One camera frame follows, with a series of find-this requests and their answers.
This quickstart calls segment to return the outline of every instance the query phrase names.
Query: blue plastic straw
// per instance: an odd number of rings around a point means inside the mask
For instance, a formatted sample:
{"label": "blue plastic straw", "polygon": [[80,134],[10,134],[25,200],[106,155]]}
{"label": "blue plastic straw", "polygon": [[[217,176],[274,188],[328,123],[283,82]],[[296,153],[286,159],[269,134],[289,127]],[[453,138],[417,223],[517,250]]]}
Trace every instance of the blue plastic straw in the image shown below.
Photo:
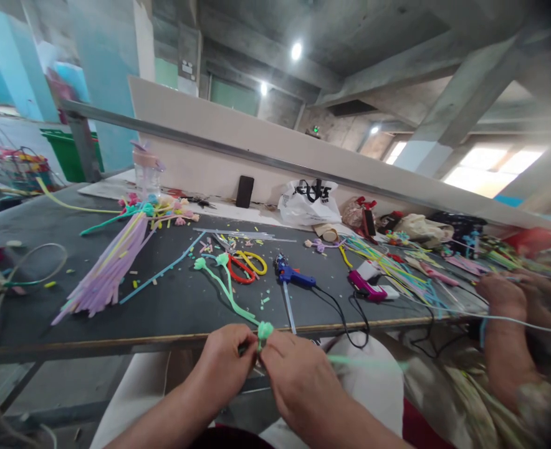
{"label": "blue plastic straw", "polygon": [[154,279],[157,279],[158,277],[160,277],[162,274],[164,274],[167,270],[169,270],[170,268],[172,268],[174,265],[182,262],[182,259],[184,259],[188,253],[190,251],[192,251],[192,249],[194,248],[194,246],[199,243],[199,240],[201,240],[201,238],[205,235],[205,233],[201,233],[201,235],[199,235],[199,238],[196,239],[191,246],[189,246],[188,248],[186,248],[186,251],[184,251],[182,253],[182,255],[176,259],[176,261],[172,262],[171,264],[167,265],[166,268],[162,269],[159,273],[157,273],[156,275],[154,275],[151,279],[149,279],[147,282],[144,282],[140,287],[138,287],[136,290],[134,290],[132,293],[130,293],[128,296],[126,296],[124,299],[122,299],[120,301],[120,304],[123,304],[124,302],[128,301],[131,297],[133,297],[136,293],[140,292],[143,288],[147,287],[147,285],[149,285],[151,282],[153,282]]}

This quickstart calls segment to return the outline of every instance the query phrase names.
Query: cloth bag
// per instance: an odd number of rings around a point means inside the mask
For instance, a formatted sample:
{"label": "cloth bag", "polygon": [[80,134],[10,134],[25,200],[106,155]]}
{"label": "cloth bag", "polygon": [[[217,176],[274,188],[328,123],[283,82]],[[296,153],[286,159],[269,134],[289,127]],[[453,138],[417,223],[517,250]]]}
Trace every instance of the cloth bag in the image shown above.
{"label": "cloth bag", "polygon": [[[362,228],[363,227],[363,212],[365,210],[371,210],[377,201],[373,200],[371,203],[367,203],[364,196],[352,198],[349,202],[344,213],[342,214],[342,223],[351,227],[351,228]],[[373,216],[373,225],[376,225],[375,215]]]}
{"label": "cloth bag", "polygon": [[316,179],[286,184],[277,208],[282,219],[292,225],[312,226],[319,223],[341,222],[338,205],[332,193],[338,188],[335,182]]}
{"label": "cloth bag", "polygon": [[405,216],[395,231],[407,233],[410,240],[428,249],[449,241],[454,234],[454,228],[450,224],[427,220],[425,215],[419,214]]}

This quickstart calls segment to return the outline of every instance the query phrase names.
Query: water bottle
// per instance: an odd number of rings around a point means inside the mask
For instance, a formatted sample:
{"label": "water bottle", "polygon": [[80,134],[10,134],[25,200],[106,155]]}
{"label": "water bottle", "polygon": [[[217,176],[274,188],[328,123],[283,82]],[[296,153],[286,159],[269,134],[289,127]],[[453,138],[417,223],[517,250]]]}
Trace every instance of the water bottle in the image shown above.
{"label": "water bottle", "polygon": [[161,173],[165,171],[164,164],[145,148],[146,145],[140,145],[134,140],[131,140],[130,143],[134,145],[132,159],[137,190],[141,193],[141,198],[148,200],[150,195],[159,198],[161,195]]}

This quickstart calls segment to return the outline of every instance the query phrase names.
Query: floor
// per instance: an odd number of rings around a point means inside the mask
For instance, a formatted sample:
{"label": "floor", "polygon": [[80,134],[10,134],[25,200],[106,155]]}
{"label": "floor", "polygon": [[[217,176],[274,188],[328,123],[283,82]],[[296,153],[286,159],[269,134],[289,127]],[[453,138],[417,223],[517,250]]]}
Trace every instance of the floor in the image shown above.
{"label": "floor", "polygon": [[0,116],[0,144],[13,148],[27,147],[37,154],[45,156],[51,170],[57,174],[61,182],[65,183],[57,157],[47,139],[41,135],[41,128],[70,132],[69,126],[59,123],[39,123],[20,117]]}
{"label": "floor", "polygon": [[[37,123],[22,118],[0,116],[0,130],[15,147],[29,147],[37,154],[49,160],[51,169],[60,179],[65,178],[55,157],[53,149],[40,128],[59,129],[70,132],[66,125]],[[98,357],[93,359],[58,360],[45,363],[23,393],[8,410],[8,415],[20,415],[24,412],[69,407],[89,402],[111,399],[128,365],[130,356]],[[27,371],[26,365],[0,365],[0,397],[5,397]],[[74,441],[77,429],[81,427],[78,441]],[[90,423],[74,428],[57,430],[62,448],[88,448],[97,428]]]}

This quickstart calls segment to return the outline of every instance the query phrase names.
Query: bundle of straws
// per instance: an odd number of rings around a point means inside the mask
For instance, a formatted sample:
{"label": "bundle of straws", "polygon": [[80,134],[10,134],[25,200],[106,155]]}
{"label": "bundle of straws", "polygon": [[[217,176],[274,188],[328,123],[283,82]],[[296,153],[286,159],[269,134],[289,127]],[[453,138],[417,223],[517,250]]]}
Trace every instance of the bundle of straws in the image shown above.
{"label": "bundle of straws", "polygon": [[139,211],[130,217],[128,224],[101,254],[95,266],[70,293],[68,301],[52,321],[52,326],[59,323],[68,313],[88,311],[89,317],[92,317],[104,310],[107,305],[118,302],[120,282],[155,232],[153,229],[145,238],[146,217],[153,216],[153,206],[147,203],[138,208]]}

